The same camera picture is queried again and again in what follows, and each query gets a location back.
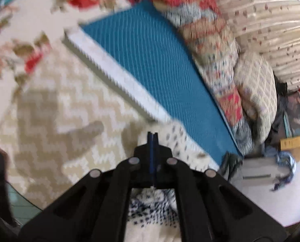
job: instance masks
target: blue mat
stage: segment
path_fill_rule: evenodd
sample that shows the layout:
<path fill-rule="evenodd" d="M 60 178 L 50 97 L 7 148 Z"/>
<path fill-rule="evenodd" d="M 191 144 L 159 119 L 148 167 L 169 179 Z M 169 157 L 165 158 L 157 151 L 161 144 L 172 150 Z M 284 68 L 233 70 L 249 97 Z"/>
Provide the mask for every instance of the blue mat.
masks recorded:
<path fill-rule="evenodd" d="M 238 153 L 215 100 L 175 28 L 144 0 L 133 8 L 82 26 L 129 71 L 218 163 Z"/>

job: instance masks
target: cream curtain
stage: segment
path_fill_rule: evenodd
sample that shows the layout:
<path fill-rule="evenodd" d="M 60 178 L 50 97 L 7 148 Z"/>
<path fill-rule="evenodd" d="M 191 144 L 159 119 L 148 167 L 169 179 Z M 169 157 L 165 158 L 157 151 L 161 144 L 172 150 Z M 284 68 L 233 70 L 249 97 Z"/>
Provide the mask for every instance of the cream curtain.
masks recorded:
<path fill-rule="evenodd" d="M 300 0 L 217 0 L 243 51 L 261 53 L 275 75 L 300 87 Z"/>

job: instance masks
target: white strip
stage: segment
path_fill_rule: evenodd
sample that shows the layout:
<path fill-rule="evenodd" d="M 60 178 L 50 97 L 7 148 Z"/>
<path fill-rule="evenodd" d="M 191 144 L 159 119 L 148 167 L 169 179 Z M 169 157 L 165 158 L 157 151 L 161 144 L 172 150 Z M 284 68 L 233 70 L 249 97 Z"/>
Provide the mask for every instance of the white strip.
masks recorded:
<path fill-rule="evenodd" d="M 80 27 L 66 32 L 72 44 L 83 53 L 96 67 L 120 89 L 122 89 L 133 101 L 135 101 L 151 118 L 165 123 L 172 119 L 168 112 L 160 105 L 152 95 L 141 85 L 133 75 L 125 70 L 108 54 L 96 41 L 90 38 Z M 206 153 L 189 135 L 188 146 L 191 150 Z M 218 169 L 218 165 L 211 158 L 210 168 Z"/>

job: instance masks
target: screw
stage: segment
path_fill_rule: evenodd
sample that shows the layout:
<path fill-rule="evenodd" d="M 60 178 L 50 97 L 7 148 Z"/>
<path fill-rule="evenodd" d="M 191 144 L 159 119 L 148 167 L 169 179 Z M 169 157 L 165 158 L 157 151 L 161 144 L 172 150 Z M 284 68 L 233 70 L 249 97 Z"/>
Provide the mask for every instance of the screw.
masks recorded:
<path fill-rule="evenodd" d="M 168 158 L 168 159 L 167 159 L 167 164 L 168 164 L 168 165 L 174 166 L 175 164 L 177 164 L 177 162 L 178 162 L 178 160 L 175 159 L 175 158 Z"/>
<path fill-rule="evenodd" d="M 92 178 L 97 178 L 100 176 L 100 171 L 98 169 L 93 169 L 90 171 L 90 177 Z"/>
<path fill-rule="evenodd" d="M 212 170 L 212 169 L 206 170 L 205 174 L 206 174 L 206 176 L 208 176 L 210 178 L 213 178 L 213 177 L 215 177 L 217 175 L 216 171 Z"/>
<path fill-rule="evenodd" d="M 137 165 L 140 162 L 139 158 L 136 158 L 135 156 L 129 159 L 129 163 L 131 165 Z"/>

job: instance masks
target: beige chevron fabric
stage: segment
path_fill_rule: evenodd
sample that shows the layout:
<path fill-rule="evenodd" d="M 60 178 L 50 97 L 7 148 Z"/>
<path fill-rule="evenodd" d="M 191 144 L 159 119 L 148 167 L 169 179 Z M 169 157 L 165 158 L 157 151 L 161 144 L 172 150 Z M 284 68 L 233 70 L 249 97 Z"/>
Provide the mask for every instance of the beige chevron fabric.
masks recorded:
<path fill-rule="evenodd" d="M 52 47 L 0 124 L 8 181 L 40 208 L 130 156 L 146 123 L 60 41 Z"/>

